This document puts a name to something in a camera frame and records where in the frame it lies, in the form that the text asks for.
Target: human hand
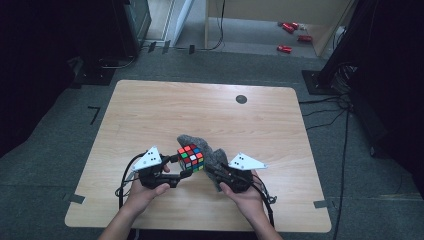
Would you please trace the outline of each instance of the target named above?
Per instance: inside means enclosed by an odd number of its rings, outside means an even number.
[[[168,166],[164,166],[163,170],[165,172],[170,172]],[[138,179],[138,173],[134,175],[134,179]],[[135,180],[131,184],[131,189],[127,201],[125,202],[123,208],[129,209],[135,217],[143,213],[149,203],[157,196],[162,195],[170,188],[169,184],[164,183],[157,186],[155,189],[148,189],[141,185],[139,180]]]
[[[252,170],[252,174],[254,176],[258,176],[255,170]],[[261,189],[261,184],[255,182],[255,185]],[[234,193],[233,190],[231,190],[231,188],[224,182],[221,182],[219,186],[224,194],[235,202],[240,212],[247,219],[251,219],[254,216],[257,216],[257,214],[265,214],[262,197],[253,187],[250,187],[247,191],[242,193]]]

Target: red object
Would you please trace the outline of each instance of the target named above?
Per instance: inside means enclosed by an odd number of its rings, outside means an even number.
[[[294,32],[294,28],[289,23],[283,23],[282,28],[286,30],[288,33]]]
[[[290,26],[292,26],[292,28],[294,28],[294,30],[299,29],[299,23],[289,23]]]
[[[312,37],[308,35],[299,35],[297,36],[297,41],[299,42],[312,42]]]
[[[292,48],[291,47],[289,47],[289,46],[284,46],[284,45],[278,45],[278,47],[277,47],[277,51],[280,51],[280,52],[284,52],[284,53],[291,53],[291,50],[292,50]]]

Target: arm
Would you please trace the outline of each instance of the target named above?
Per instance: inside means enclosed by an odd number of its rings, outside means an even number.
[[[148,189],[141,186],[140,181],[132,182],[130,195],[118,213],[100,235],[99,240],[106,239],[127,239],[135,219],[146,210],[149,203],[157,196],[163,194],[170,188],[169,184],[162,184],[155,189]]]
[[[280,234],[269,223],[264,212],[262,198],[253,187],[250,187],[246,192],[236,194],[223,182],[219,186],[224,194],[235,202],[240,212],[255,230],[259,240],[282,240]]]

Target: round hole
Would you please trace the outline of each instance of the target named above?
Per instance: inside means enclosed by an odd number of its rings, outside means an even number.
[[[244,95],[238,95],[236,101],[240,104],[245,104],[247,102],[247,97]]]

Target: colored cube face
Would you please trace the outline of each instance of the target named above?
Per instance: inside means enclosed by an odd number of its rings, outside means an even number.
[[[182,170],[197,172],[203,169],[203,154],[196,145],[190,144],[178,149],[178,155]]]

